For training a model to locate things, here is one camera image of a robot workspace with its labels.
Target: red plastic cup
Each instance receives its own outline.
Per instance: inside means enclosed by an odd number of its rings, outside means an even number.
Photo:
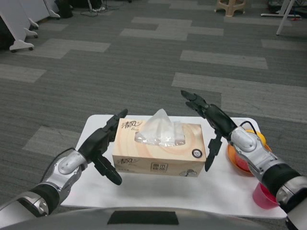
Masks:
[[[258,183],[253,192],[253,199],[255,203],[263,209],[271,209],[278,206],[276,198],[261,183]]]

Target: orange bowl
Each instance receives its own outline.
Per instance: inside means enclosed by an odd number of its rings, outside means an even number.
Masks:
[[[266,150],[272,152],[272,150],[270,149],[270,147],[268,145],[265,145],[264,147],[265,147]],[[237,158],[239,158],[241,161],[244,161],[244,163],[246,163],[246,165],[248,163],[238,156],[238,154],[236,153],[236,150],[235,150],[235,148],[233,146],[228,145],[228,147],[227,147],[227,155],[228,155],[228,158],[229,158],[229,160],[230,160],[230,162],[232,163],[233,166],[235,166],[240,171],[243,171],[243,172],[247,173],[248,175],[252,175],[252,173],[250,172],[248,167],[247,168],[243,168],[243,167],[240,167],[242,164],[238,165],[238,163],[236,161]]]

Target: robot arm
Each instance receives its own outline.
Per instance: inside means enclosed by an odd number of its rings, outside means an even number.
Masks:
[[[276,197],[280,207],[287,213],[286,225],[291,230],[307,229],[307,178],[266,150],[256,134],[248,133],[232,121],[220,108],[207,104],[198,96],[181,91],[189,101],[186,105],[207,119],[215,130],[216,139],[209,143],[210,153],[205,165],[209,170],[221,147],[221,137],[234,146],[239,156],[248,162],[253,175]]]
[[[30,191],[24,192],[0,206],[0,228],[50,215],[69,195],[71,187],[80,178],[87,164],[93,162],[102,176],[120,185],[122,179],[115,168],[103,157],[115,135],[120,118],[127,115],[123,110],[108,120],[104,128],[96,130],[80,147],[67,157],[59,159],[52,174]]]

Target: black wristband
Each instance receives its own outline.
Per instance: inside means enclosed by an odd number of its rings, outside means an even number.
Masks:
[[[289,165],[276,164],[264,173],[261,183],[276,197],[278,190],[286,182],[297,176],[300,176],[300,174]]]
[[[49,215],[59,205],[59,193],[57,190],[48,184],[39,184],[30,190],[30,192],[40,195],[47,203]]]

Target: silver robot arm segment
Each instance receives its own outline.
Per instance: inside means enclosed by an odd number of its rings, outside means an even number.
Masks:
[[[248,162],[253,175],[276,197],[287,213],[289,229],[307,229],[307,178],[290,168],[262,145],[260,138],[237,127],[230,143],[239,156]]]
[[[45,181],[0,207],[0,228],[50,215],[67,198],[86,167],[85,158],[75,150],[59,159]]]

